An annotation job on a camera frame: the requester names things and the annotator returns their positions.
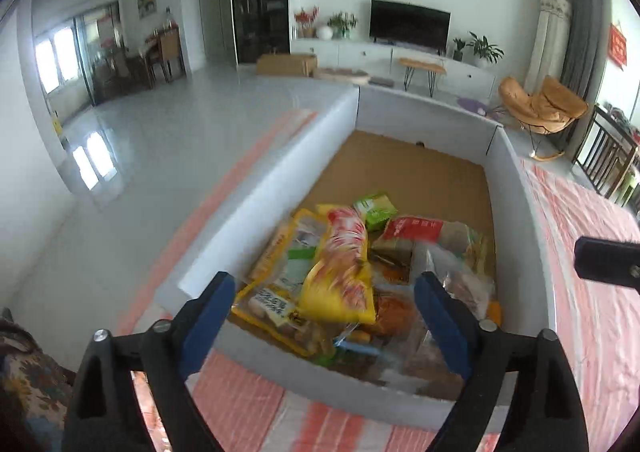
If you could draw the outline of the red flower vase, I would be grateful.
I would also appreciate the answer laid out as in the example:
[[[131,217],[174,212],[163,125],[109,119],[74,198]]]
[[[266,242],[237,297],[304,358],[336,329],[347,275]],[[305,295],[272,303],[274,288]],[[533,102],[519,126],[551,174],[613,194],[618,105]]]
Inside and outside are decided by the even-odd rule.
[[[297,28],[297,36],[299,38],[314,38],[316,27],[314,23],[317,21],[319,14],[318,7],[309,9],[301,8],[294,14],[294,21]]]

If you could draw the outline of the green snack packet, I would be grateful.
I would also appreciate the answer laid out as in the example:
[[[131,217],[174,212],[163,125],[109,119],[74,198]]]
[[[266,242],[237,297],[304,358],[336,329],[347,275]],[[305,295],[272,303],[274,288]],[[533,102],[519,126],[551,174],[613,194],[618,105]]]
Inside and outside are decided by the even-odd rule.
[[[387,221],[398,214],[397,208],[385,192],[360,198],[354,203],[354,209],[371,232],[383,230]]]

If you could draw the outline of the red snack packet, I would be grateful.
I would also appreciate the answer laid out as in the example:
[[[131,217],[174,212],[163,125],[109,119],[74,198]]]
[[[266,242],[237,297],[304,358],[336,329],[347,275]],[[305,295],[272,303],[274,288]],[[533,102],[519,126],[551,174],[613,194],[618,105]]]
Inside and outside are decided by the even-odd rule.
[[[454,254],[474,272],[483,272],[488,241],[459,221],[398,215],[387,221],[371,250],[391,260],[408,264],[419,244],[434,244]]]

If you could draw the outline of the clear bag of snacks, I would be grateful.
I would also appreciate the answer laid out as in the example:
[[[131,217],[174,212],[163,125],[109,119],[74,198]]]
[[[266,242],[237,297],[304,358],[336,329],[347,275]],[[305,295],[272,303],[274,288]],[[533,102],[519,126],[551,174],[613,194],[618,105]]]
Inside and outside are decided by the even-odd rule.
[[[477,320],[486,318],[496,286],[484,273],[484,259],[480,260],[480,270],[475,270],[466,258],[459,258],[442,246],[416,242],[410,258],[409,284],[415,286],[424,272],[433,272],[444,290],[452,298],[461,300]]]

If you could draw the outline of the yellow snack bag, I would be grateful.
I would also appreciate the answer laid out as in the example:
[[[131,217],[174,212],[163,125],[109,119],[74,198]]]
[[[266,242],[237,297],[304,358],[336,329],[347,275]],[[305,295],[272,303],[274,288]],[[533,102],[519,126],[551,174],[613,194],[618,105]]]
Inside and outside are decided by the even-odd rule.
[[[231,308],[244,323],[304,358],[333,351],[324,328],[302,316],[298,305],[325,230],[326,220],[304,208],[282,221]]]

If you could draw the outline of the green potted plant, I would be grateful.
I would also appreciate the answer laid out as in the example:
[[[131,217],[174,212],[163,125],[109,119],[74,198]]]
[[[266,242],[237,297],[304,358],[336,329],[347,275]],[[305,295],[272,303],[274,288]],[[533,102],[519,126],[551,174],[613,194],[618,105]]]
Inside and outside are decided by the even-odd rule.
[[[500,62],[504,57],[504,51],[496,44],[492,44],[484,35],[469,32],[469,46],[473,51],[474,63],[478,68],[488,68]]]

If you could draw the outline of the white tv cabinet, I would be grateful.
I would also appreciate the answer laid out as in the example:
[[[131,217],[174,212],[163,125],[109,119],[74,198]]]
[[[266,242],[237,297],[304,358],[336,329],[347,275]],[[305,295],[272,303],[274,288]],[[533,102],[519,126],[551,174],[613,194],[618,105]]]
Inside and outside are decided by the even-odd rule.
[[[433,98],[453,96],[488,103],[497,77],[484,68],[425,51],[356,40],[293,39],[292,53],[310,53],[320,68],[363,71],[373,79],[392,80],[398,88]]]

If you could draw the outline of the grey curtain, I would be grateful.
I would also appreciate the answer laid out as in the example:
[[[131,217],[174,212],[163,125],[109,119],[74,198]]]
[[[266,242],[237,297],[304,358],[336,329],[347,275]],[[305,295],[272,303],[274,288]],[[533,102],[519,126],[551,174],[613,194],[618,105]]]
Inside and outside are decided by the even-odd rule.
[[[569,0],[572,5],[570,37],[561,82],[588,104],[585,116],[562,133],[567,152],[577,148],[602,82],[611,21],[611,0]]]

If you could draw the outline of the dark wooden chair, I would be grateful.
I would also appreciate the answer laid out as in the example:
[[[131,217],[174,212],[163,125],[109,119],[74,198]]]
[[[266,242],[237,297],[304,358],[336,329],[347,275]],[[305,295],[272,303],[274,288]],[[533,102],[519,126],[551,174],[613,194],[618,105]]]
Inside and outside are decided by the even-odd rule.
[[[638,156],[639,143],[629,129],[605,108],[595,105],[585,138],[573,158],[593,189],[612,198]]]

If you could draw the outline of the red wall hanging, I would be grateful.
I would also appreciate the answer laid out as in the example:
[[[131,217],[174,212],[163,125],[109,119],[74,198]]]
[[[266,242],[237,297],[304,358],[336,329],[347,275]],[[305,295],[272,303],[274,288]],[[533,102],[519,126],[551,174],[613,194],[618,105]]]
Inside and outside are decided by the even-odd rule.
[[[627,41],[620,22],[611,24],[608,30],[608,58],[622,70],[627,66]]]

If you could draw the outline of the white cardboard box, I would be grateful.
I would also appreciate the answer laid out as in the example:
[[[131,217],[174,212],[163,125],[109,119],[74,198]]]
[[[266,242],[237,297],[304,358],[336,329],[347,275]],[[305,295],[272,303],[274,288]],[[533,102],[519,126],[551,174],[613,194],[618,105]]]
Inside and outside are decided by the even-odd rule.
[[[504,329],[533,336],[555,328],[551,272],[533,197],[503,126],[454,106],[370,87],[349,89],[332,101],[224,200],[157,290],[157,305],[177,312],[219,271],[246,278],[271,233],[303,201],[337,204],[330,254],[362,258],[363,223],[348,205],[377,190],[405,212],[490,233]]]

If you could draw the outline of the white standing air conditioner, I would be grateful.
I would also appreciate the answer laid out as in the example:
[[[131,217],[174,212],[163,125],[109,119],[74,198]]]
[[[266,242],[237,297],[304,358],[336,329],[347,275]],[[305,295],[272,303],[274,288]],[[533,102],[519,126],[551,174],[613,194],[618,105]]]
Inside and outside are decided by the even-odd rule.
[[[547,76],[560,78],[571,19],[572,5],[569,0],[540,0],[536,38],[524,82],[528,94],[541,90]]]

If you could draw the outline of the brown nut snack bag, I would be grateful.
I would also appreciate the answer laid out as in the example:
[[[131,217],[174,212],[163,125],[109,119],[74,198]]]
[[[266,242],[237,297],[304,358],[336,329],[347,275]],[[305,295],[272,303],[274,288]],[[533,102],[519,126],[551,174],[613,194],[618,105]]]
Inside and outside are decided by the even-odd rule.
[[[411,284],[373,285],[375,321],[350,324],[336,348],[372,359],[379,368],[426,368],[447,374],[439,346],[414,302]]]

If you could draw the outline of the brown cardboard box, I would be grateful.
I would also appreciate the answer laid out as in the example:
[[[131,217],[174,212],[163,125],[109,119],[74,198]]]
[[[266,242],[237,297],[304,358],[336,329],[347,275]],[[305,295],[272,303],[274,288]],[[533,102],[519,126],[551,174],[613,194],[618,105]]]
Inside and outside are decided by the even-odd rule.
[[[318,58],[310,53],[263,54],[256,63],[262,76],[310,77],[318,66]]]

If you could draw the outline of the yellow red candy bag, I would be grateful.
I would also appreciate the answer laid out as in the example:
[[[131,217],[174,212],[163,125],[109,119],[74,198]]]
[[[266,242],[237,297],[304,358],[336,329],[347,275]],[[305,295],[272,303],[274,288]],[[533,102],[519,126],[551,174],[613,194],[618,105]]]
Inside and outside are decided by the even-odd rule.
[[[320,204],[326,232],[303,282],[298,308],[307,319],[326,323],[375,321],[368,230],[355,209]]]

